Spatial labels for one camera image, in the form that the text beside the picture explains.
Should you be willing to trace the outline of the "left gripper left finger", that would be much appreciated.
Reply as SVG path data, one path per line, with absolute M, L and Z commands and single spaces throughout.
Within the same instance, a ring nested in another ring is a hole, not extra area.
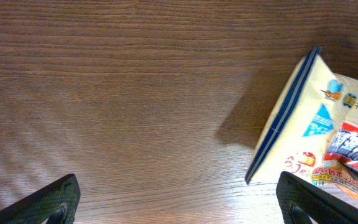
M 75 174 L 67 174 L 0 210 L 0 223 L 73 223 L 80 201 Z

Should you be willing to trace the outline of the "yellow wet wipes pack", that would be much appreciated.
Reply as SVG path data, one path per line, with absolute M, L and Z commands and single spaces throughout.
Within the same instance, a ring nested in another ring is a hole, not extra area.
M 358 80 L 331 71 L 313 48 L 295 67 L 257 142 L 246 182 L 283 171 L 358 200 Z

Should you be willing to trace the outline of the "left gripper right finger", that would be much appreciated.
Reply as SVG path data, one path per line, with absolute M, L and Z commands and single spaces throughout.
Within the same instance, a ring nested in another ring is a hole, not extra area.
M 280 174 L 276 194 L 286 224 L 358 223 L 358 208 L 292 173 Z

